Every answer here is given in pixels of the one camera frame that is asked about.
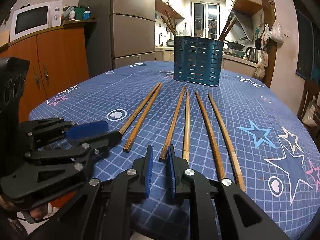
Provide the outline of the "person's left hand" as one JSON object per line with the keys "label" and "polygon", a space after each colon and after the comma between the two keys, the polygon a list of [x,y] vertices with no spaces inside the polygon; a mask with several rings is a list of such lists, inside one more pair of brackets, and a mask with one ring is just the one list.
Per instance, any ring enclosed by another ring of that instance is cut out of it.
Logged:
{"label": "person's left hand", "polygon": [[[21,210],[16,207],[12,202],[10,202],[7,197],[0,196],[1,199],[1,209],[6,211],[14,211],[14,212],[20,212]],[[35,220],[41,220],[43,217],[45,217],[48,214],[48,204],[44,204],[42,206],[39,206],[33,210],[29,210],[29,214],[31,217]]]}

